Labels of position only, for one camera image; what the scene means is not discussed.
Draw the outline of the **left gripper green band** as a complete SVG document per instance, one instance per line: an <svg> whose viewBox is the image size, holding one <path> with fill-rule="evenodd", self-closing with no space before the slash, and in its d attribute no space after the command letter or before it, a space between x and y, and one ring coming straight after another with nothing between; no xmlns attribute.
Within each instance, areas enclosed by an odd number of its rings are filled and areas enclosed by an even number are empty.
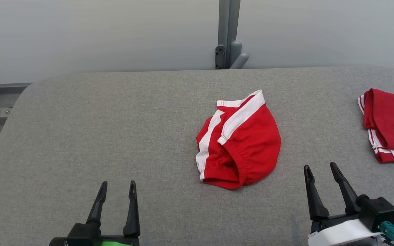
<svg viewBox="0 0 394 246"><path fill-rule="evenodd" d="M102 235L101 216L107 195L108 182L104 181L94 200L86 223L76 223L66 237L55 237L49 246L139 246L140 220L136 182L130 182L129 209L122 235Z"/></svg>

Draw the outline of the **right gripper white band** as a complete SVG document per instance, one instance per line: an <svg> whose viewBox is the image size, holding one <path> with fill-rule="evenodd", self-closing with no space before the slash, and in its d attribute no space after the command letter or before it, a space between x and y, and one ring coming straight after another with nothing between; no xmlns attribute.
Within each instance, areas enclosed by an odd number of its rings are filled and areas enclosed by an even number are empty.
<svg viewBox="0 0 394 246"><path fill-rule="evenodd" d="M304 166L308 211L312 220L309 246L394 246L394 214L358 214L357 194L337 164L330 163L346 214L330 217L315 187L309 165Z"/></svg>

